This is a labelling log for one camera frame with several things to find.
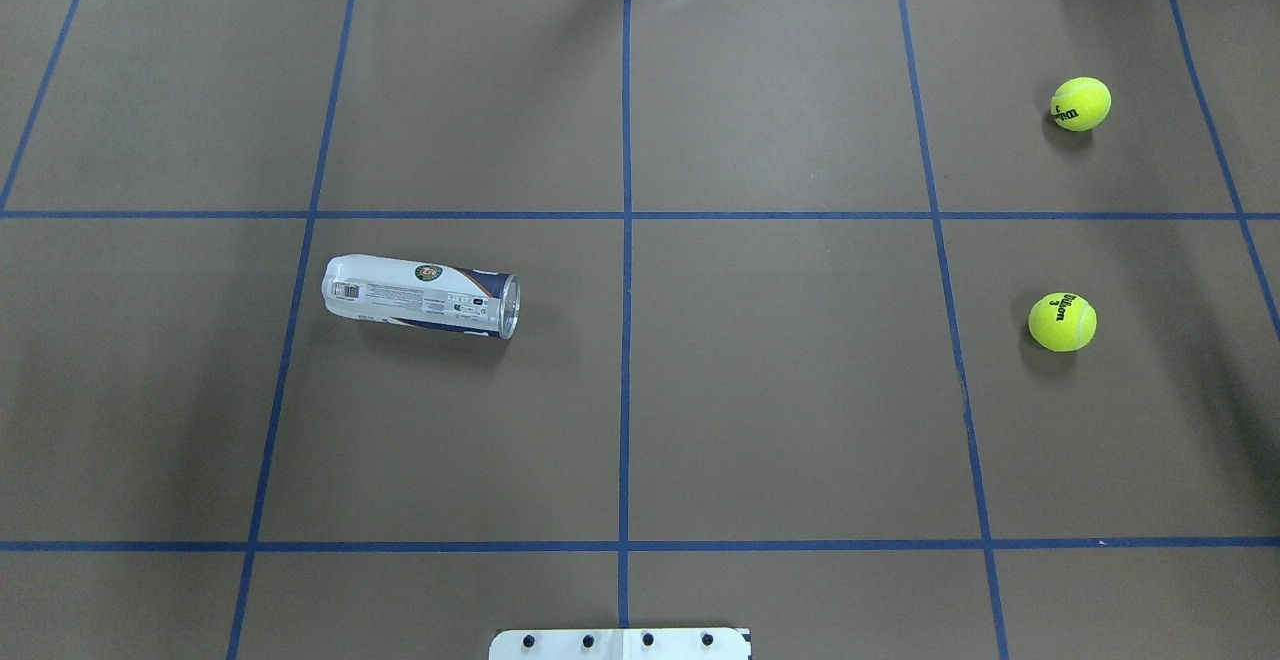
yellow tennis ball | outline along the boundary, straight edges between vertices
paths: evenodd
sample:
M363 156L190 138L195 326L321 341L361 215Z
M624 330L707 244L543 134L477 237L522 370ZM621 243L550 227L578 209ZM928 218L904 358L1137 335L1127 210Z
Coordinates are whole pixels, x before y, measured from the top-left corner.
M1041 345L1055 353L1079 350L1093 340L1098 315L1084 297L1070 292L1051 292L1032 306L1027 327Z
M1092 130L1111 113L1111 91L1096 77L1076 77L1053 92L1050 114L1066 130Z

tennis ball can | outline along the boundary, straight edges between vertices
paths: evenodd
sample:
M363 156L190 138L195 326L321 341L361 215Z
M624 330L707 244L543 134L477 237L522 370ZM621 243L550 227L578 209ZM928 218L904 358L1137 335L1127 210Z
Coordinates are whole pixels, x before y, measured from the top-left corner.
M353 321L443 329L509 340L520 318L520 278L417 260L342 255L329 260L325 310Z

white metal plate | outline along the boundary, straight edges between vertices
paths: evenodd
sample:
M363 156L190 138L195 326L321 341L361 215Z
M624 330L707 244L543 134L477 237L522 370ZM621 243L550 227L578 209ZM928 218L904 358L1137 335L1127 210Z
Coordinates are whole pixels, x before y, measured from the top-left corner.
M750 660L751 632L735 628L504 631L489 660Z

barcode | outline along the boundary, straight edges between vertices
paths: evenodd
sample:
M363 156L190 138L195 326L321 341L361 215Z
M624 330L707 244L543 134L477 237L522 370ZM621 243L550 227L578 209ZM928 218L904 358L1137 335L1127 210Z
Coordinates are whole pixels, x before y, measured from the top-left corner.
M335 281L333 283L333 295L346 297L348 301L356 301L360 297L360 287L349 285L346 281Z

blue grid line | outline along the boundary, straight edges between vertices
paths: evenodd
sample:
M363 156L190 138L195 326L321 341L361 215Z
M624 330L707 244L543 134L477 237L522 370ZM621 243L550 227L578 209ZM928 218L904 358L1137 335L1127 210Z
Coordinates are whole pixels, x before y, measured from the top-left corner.
M631 0L622 0L622 350L618 382L618 627L630 625L631 540Z
M255 554L503 554L503 553L611 553L612 540L532 541L259 541ZM1183 537L1036 537L995 538L996 550L1133 550L1153 547L1280 547L1280 536ZM986 550L980 538L943 540L630 540L628 553L913 553L931 550ZM0 553L227 553L241 554L248 542L116 541L116 540L12 540L0 541Z
M996 651L1001 660L1009 660L1009 642L1005 633L1005 610L1000 597L1000 578L996 573L996 551L991 542L991 523L987 518L987 492L982 482L982 460L978 455L978 432L973 423L973 404L969 400L969 377L965 375L964 349L960 345L960 322L956 320L955 295L951 292L951 267L947 262L946 239L942 235L942 212L938 208L938 189L933 178L933 159L929 153L929 136L924 123L924 104L920 98L920 78L915 68L915 49L911 42L911 19L906 0L897 0L899 14L902 17L902 43L906 50L906 69L911 81L911 101L915 105L915 128L920 141L920 162L924 168L924 185L929 192L929 210L933 214L933 242L938 251L938 272L942 278L942 297L947 310L947 325L951 327L951 352L955 358L956 375L960 379L960 395L964 399L964 426L969 445L969 471L973 476L973 495L978 509L978 530L982 533L983 558L987 564L987 592L991 595L991 615L996 631Z
M1231 165L1226 162L1226 151L1222 150L1222 141L1217 136L1217 124L1213 114L1208 109L1208 100L1204 98L1204 87L1201 86L1199 73L1196 72L1196 59L1192 56L1192 45L1187 40L1187 26L1183 24L1183 12L1178 0L1169 0L1169 8L1174 13L1174 26L1178 28L1178 42L1183 46L1183 59L1187 61L1187 73L1192 78L1192 87L1196 90L1196 101L1199 104L1201 114L1204 116L1204 127L1208 128L1210 139L1213 141L1213 153L1217 155L1217 165L1222 171L1222 182L1226 182L1226 191L1231 196L1231 206L1235 208L1235 217L1240 224L1240 235L1244 237L1244 247L1249 251L1253 262L1253 272L1258 276L1258 287L1262 290L1262 299L1266 301L1267 312L1271 313L1271 327L1275 327L1276 338L1280 338L1280 313L1276 312L1276 301L1271 295L1271 285L1267 283L1267 272L1262 269L1262 258L1253 246L1253 232L1249 232L1249 219L1244 215L1244 203L1240 200L1240 191L1235 187L1235 177L1231 177Z
M45 105L45 92L49 91L49 83L54 81L54 69L58 67L58 59L63 54L63 45L67 43L67 36L72 31L72 22L76 19L77 9L79 9L79 0L72 0L70 5L67 8L67 17L63 18L63 27L58 31L58 40L54 42L54 50L49 54L49 64L45 67L45 75L40 78L40 87L36 90L36 100L32 100L31 113L27 113L27 124L22 127L18 148L13 151L13 160L9 162L9 174L5 175L4 189L0 191L0 210L4 210L5 205L9 203L9 194L13 192L13 183L18 180L18 168L22 168L22 157L27 153L27 142L31 139L31 132L36 128L36 118L40 116L41 105Z
M0 210L9 219L306 219L310 210ZM317 210L316 219L480 219L480 221L622 221L611 210ZM932 210L635 210L632 221L932 221ZM1238 223L1240 214L1097 214L1070 210L940 210L945 221L1179 221ZM1280 221L1280 214L1243 214L1249 221Z
M241 629L244 627L244 608L248 604L248 588L253 578L253 559L259 533L262 528L262 508L266 504L266 487L271 477L271 459L275 454L275 432L280 423L280 408L284 404L284 382L289 373L289 361L293 356L293 333L298 326L298 308L302 304L303 283L307 262L311 260L311 239L316 226L316 211L320 206L320 191L324 187L325 162L329 155L329 139L333 133L333 118L338 113L338 92L342 90L342 68L347 59L347 40L351 37L351 18L356 0L347 0L342 19L342 35L338 38L338 58L334 60L333 82L329 87L329 107L325 110L324 130L320 134L320 151L316 157L315 180L311 184L311 205L307 210L307 224L302 232L302 249L298 251L298 269L293 280L293 299L289 303L289 318L284 327L284 344L280 350L280 368L275 377L275 395L271 399L271 414L266 426L266 441L262 445L262 464L259 469L257 491L253 498L253 514L248 528L248 546L244 550L244 564L241 569L239 591L236 597L236 614L232 618L230 638L227 643L227 660L236 660L239 652Z

